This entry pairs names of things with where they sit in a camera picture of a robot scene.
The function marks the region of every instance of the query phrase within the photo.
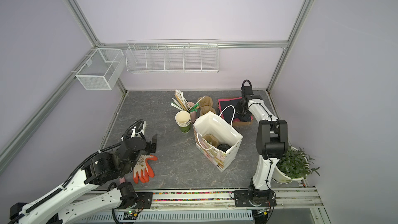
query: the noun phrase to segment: potted plant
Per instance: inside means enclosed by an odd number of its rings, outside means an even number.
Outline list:
[[[315,160],[307,155],[304,148],[296,149],[292,146],[283,154],[283,157],[276,164],[272,178],[278,183],[291,183],[301,181],[313,172],[319,175],[318,168],[310,168],[311,160]]]

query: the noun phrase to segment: white mesh basket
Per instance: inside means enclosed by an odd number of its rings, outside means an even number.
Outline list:
[[[127,48],[126,64],[127,71],[131,73],[194,73],[220,70],[217,44],[135,44]]]
[[[97,48],[76,77],[87,90],[112,90],[125,64],[121,49]]]

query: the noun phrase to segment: orange rubber glove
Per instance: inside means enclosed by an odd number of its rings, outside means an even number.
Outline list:
[[[134,166],[133,172],[133,179],[135,183],[138,183],[140,180],[142,183],[149,182],[149,177],[154,177],[155,174],[153,173],[152,168],[148,164],[148,160],[157,160],[158,158],[154,155],[141,155],[138,159],[137,164]]]

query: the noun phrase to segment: robotic arm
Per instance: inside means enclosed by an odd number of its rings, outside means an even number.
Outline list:
[[[63,184],[43,197],[27,204],[15,204],[11,207],[12,221],[9,224],[67,224],[105,209],[149,207],[146,201],[151,200],[152,193],[140,193],[139,197],[131,183],[127,182],[97,197],[72,203],[84,193],[132,172],[141,155],[156,152],[157,134],[151,141],[146,141],[145,124],[143,120],[136,121],[126,130],[121,142],[93,153],[80,163]],[[116,151],[107,152],[116,147]]]
[[[245,80],[241,87],[242,99],[236,106],[236,112],[242,119],[250,118],[253,114],[259,122],[256,149],[259,154],[257,170],[248,187],[248,200],[252,206],[275,206],[275,196],[271,190],[271,177],[276,163],[287,152],[287,123],[278,119],[265,106],[259,95],[253,94],[251,82]]]

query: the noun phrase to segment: pink object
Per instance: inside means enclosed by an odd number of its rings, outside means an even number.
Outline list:
[[[188,105],[190,107],[193,107],[195,105],[195,103],[189,101]],[[196,120],[196,111],[190,112],[189,114],[191,115],[191,123],[195,122],[195,120]]]

